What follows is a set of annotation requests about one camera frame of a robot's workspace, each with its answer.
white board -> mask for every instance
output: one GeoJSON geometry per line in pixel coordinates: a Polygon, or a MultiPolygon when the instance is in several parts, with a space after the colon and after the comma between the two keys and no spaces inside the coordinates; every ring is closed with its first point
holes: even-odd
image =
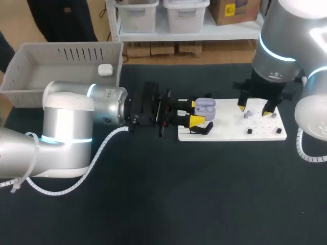
{"type": "MultiPolygon", "coordinates": [[[[213,120],[214,127],[206,136],[191,133],[189,129],[178,126],[178,139],[180,141],[273,141],[285,140],[287,137],[283,121],[278,108],[276,117],[270,115],[261,116],[266,100],[248,99],[245,111],[238,107],[237,99],[216,100],[216,117],[213,120]],[[253,116],[244,118],[245,112],[250,110],[253,116]],[[252,129],[252,134],[248,134],[248,129],[252,129]]],[[[178,115],[185,115],[185,111],[178,111],[178,115]]]]}

black mat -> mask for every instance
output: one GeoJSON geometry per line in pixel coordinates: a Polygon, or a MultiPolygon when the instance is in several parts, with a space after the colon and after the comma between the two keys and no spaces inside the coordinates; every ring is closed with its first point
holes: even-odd
{"type": "MultiPolygon", "coordinates": [[[[172,96],[210,91],[238,96],[251,66],[128,66],[121,86],[130,93],[156,81],[172,96]]],[[[109,142],[86,181],[62,197],[27,183],[0,189],[1,244],[323,244],[327,243],[327,164],[309,164],[295,148],[297,95],[280,112],[288,133],[277,142],[180,142],[177,128],[163,138],[138,128],[109,142]]],[[[42,110],[14,109],[6,127],[41,135],[42,110]]],[[[113,128],[95,127],[92,154],[113,128]]],[[[304,149],[327,154],[327,144],[304,137],[304,149]]],[[[35,180],[62,190],[73,180],[35,180]]]]}

storage bin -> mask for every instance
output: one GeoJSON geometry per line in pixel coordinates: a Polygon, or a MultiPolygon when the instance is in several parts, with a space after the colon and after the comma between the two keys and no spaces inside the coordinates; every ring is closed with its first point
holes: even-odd
{"type": "Polygon", "coordinates": [[[121,42],[25,43],[14,55],[4,75],[0,93],[14,107],[42,107],[48,83],[60,80],[118,86],[122,69],[121,42]],[[113,74],[98,74],[100,64],[110,63],[113,74]]]}
{"type": "Polygon", "coordinates": [[[210,0],[163,0],[168,9],[171,33],[198,33],[203,26],[205,8],[210,0]]]}
{"type": "Polygon", "coordinates": [[[159,0],[149,0],[148,4],[116,3],[124,31],[155,32],[155,14],[158,4],[159,0]]]}

white robotic arm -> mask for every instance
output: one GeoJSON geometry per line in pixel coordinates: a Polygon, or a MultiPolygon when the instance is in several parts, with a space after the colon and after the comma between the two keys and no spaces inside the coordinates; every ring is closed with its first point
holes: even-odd
{"type": "Polygon", "coordinates": [[[327,1],[275,0],[265,19],[253,59],[252,78],[237,87],[239,106],[249,97],[268,102],[262,115],[274,112],[285,89],[303,69],[308,77],[295,119],[309,135],[327,140],[327,1]]]}
{"type": "MultiPolygon", "coordinates": [[[[268,102],[262,115],[274,112],[283,99],[291,99],[285,89],[304,69],[308,76],[301,100],[295,109],[300,128],[313,137],[327,141],[327,1],[326,0],[276,0],[273,1],[253,59],[251,79],[237,84],[241,95],[238,105],[242,111],[249,97],[259,97],[268,102]]],[[[194,132],[207,134],[196,124],[196,116],[171,116],[172,108],[194,111],[192,101],[177,102],[170,99],[170,91],[159,95],[153,84],[145,85],[143,93],[131,98],[125,88],[104,85],[85,85],[55,81],[43,95],[43,135],[37,140],[17,132],[0,129],[0,177],[22,176],[72,178],[81,180],[66,191],[53,193],[42,190],[27,178],[39,191],[51,195],[65,194],[76,188],[87,176],[101,150],[113,134],[106,138],[90,167],[90,147],[93,122],[122,126],[125,120],[131,126],[120,131],[133,130],[136,125],[159,125],[159,135],[168,123],[183,125],[194,132]]],[[[299,130],[297,142],[301,142],[299,130]]],[[[325,161],[324,157],[305,155],[301,145],[297,149],[307,161],[325,161]]]]}

person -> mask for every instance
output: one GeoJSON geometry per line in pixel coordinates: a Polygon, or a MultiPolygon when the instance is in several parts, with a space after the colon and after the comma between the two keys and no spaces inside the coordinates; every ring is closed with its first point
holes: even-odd
{"type": "Polygon", "coordinates": [[[27,0],[48,42],[97,42],[87,0],[27,0]]]}
{"type": "Polygon", "coordinates": [[[0,31],[0,70],[5,73],[7,67],[15,55],[12,46],[7,42],[4,35],[0,31]]]}

